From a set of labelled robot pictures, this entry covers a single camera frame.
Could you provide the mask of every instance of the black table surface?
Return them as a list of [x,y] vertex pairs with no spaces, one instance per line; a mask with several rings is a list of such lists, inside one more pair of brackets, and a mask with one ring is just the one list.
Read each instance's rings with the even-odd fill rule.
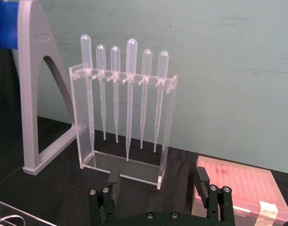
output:
[[[69,128],[65,123],[38,119],[40,150]],[[76,141],[37,176],[25,174],[21,129],[18,116],[0,116],[0,201],[59,226],[88,226],[88,190],[101,189],[108,174],[80,169]],[[161,190],[121,178],[116,217],[148,211],[190,214],[193,170],[198,156],[170,148]],[[272,173],[288,205],[288,174],[273,170]]]

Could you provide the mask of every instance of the bolt head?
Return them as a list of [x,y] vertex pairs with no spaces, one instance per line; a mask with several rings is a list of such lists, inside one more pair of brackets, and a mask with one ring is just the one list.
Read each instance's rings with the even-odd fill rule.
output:
[[103,190],[102,190],[102,192],[104,192],[104,193],[107,193],[109,191],[109,188],[108,187],[105,187]]
[[215,185],[211,185],[211,186],[210,186],[210,189],[211,189],[212,191],[215,191],[217,188],[216,188]]
[[178,218],[178,213],[177,213],[177,212],[172,212],[172,213],[171,213],[171,217],[172,217],[173,219]]
[[151,212],[147,213],[146,216],[148,219],[152,219],[154,217],[153,213],[151,213]]
[[95,189],[91,189],[90,191],[89,191],[89,194],[90,195],[94,195],[96,193],[96,190]]
[[224,187],[223,189],[224,189],[225,192],[230,192],[231,191],[231,189],[229,187]]

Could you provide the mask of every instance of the pink tip box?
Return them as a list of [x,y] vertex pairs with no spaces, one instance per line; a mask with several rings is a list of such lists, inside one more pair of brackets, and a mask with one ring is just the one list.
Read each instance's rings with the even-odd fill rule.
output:
[[[198,157],[196,166],[206,169],[210,184],[219,188],[229,186],[232,189],[236,226],[255,226],[260,221],[263,222],[260,225],[265,225],[267,221],[267,226],[278,226],[288,221],[287,204],[269,170],[203,156]],[[266,215],[269,212],[262,207],[262,203],[273,206],[278,212]],[[201,198],[194,189],[192,215],[206,217],[206,214]]]

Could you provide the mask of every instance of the tape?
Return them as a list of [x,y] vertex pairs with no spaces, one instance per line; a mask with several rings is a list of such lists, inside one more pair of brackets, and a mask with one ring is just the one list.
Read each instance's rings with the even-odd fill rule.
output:
[[260,212],[255,226],[272,226],[278,215],[278,209],[275,204],[259,201]]

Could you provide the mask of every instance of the blue object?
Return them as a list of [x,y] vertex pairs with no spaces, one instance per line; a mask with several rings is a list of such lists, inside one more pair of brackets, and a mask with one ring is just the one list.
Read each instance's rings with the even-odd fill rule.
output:
[[0,48],[17,49],[18,2],[0,1]]

